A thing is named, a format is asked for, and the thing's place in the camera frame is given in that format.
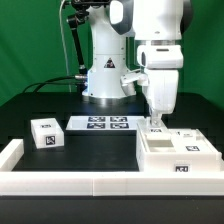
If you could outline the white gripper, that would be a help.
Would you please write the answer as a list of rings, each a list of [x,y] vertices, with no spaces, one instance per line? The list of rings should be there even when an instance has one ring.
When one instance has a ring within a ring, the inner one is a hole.
[[[161,126],[163,114],[171,114],[176,104],[179,73],[177,70],[144,70],[148,84],[143,93],[149,104],[152,127]]]

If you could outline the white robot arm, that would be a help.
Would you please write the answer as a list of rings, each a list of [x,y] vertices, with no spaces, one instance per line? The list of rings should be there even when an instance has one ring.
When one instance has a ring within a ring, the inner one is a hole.
[[[184,57],[179,41],[192,19],[191,0],[107,0],[87,10],[93,64],[84,95],[119,101],[142,87],[149,122],[173,112]]]

